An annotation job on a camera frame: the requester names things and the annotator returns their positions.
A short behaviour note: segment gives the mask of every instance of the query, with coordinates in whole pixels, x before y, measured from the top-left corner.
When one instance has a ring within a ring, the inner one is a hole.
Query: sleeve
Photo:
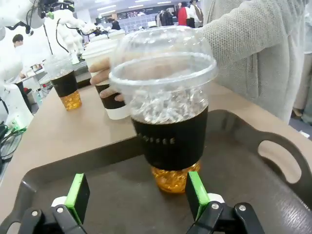
[[[185,9],[185,12],[186,12],[186,18],[187,19],[189,19],[189,18],[191,18],[191,16],[190,16],[190,9],[186,6],[186,7],[184,7],[184,9]]]
[[[193,5],[190,6],[190,18],[194,18],[196,21],[199,21],[195,7]]]
[[[218,66],[246,58],[287,39],[302,19],[306,0],[250,0],[199,31]]]

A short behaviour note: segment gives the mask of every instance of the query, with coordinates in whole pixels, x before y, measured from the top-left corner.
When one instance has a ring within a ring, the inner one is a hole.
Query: plastic cup
[[[79,108],[82,103],[70,54],[52,55],[44,62],[44,69],[67,111]]]
[[[95,62],[99,62],[104,58],[111,58],[115,48],[118,45],[119,40],[98,40],[90,43],[82,57],[85,59],[88,67],[93,65]],[[95,76],[99,72],[91,73],[91,76]],[[96,85],[96,90],[100,94],[101,91],[109,87],[109,80],[106,80],[100,84]],[[123,119],[129,116],[129,108],[123,101],[116,101],[115,96],[118,94],[112,95],[107,98],[101,98],[103,106],[107,112],[107,115],[110,119],[118,120]]]
[[[111,85],[121,92],[158,186],[182,193],[187,173],[198,171],[208,98],[217,74],[208,42],[188,27],[127,35],[112,60]]]

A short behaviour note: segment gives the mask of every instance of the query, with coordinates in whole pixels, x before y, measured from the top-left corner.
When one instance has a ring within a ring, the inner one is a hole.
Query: black tray
[[[293,189],[311,204],[312,176],[300,151],[285,138],[260,132],[236,115],[208,114],[200,176],[210,193],[227,204],[253,205],[266,234],[311,234],[312,214],[298,196],[258,157],[264,140],[282,145],[297,160],[302,176]],[[85,172],[91,195],[84,227],[89,234],[183,234],[192,224],[185,195],[160,191],[136,137],[29,171],[12,213],[0,226],[6,233],[29,207],[46,211],[66,195],[75,173]]]

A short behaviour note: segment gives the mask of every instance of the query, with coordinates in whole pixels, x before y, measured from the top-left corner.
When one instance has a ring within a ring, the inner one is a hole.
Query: black cup sleeve
[[[100,94],[101,91],[104,89],[107,89],[109,87],[109,84],[104,84],[104,85],[96,85],[96,89],[98,94]],[[115,93],[113,95],[110,95],[109,97],[106,98],[101,98],[102,103],[106,109],[118,109],[120,107],[125,106],[124,101],[116,101],[115,97],[118,96],[120,93]]]
[[[179,171],[203,154],[208,107],[194,118],[172,124],[148,124],[132,119],[147,161],[158,169]]]
[[[66,97],[78,89],[74,71],[64,75],[63,77],[53,79],[51,82],[60,98]]]

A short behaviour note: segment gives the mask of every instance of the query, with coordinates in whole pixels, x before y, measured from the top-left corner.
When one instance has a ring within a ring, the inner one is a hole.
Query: tabletop
[[[43,101],[0,186],[0,222],[11,212],[23,176],[31,169],[99,148],[135,135],[130,118],[110,120],[94,87],[79,90],[82,107],[67,112],[53,89]],[[312,166],[312,142],[277,117],[215,83],[209,88],[210,111],[225,109],[254,128],[280,134],[293,142]],[[293,157],[282,147],[263,142],[259,153],[282,169],[289,182],[301,175]]]

